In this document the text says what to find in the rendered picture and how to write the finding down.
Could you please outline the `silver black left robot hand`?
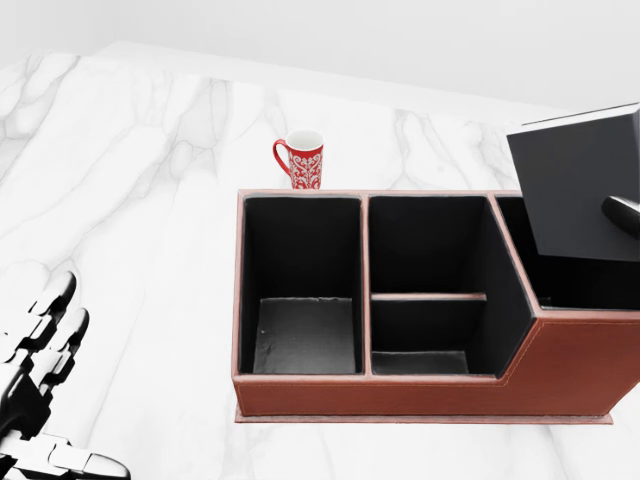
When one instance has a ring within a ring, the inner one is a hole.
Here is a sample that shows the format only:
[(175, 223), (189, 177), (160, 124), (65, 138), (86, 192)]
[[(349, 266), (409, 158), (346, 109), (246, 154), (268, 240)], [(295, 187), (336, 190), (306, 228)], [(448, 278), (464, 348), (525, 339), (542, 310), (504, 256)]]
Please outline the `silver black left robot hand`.
[(86, 309), (68, 311), (76, 285), (67, 271), (29, 307), (0, 304), (0, 480), (131, 480), (121, 462), (43, 431), (89, 326)]

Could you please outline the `black book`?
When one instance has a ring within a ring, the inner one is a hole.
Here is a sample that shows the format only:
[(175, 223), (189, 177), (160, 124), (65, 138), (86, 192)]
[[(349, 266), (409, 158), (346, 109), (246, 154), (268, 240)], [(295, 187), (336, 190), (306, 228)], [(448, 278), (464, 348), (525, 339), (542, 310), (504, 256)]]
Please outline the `black book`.
[(602, 213), (640, 203), (640, 103), (525, 123), (507, 141), (540, 254), (640, 262), (640, 240)]

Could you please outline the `red-brown desk caddy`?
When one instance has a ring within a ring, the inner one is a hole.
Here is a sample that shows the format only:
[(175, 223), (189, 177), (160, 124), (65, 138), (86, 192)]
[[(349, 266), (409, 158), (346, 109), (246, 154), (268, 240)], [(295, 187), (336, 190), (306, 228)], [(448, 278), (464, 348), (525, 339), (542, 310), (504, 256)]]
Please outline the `red-brown desk caddy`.
[(640, 261), (545, 256), (512, 192), (243, 191), (232, 381), (265, 421), (603, 423)]

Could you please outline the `red white patterned mug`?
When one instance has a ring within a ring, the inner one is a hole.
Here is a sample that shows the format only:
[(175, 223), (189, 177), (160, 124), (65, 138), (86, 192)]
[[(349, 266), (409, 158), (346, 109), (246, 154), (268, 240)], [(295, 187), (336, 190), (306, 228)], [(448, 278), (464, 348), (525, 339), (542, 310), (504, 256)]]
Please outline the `red white patterned mug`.
[(324, 140), (314, 130), (297, 130), (273, 145), (273, 155), (289, 176), (293, 189), (319, 189), (322, 180)]

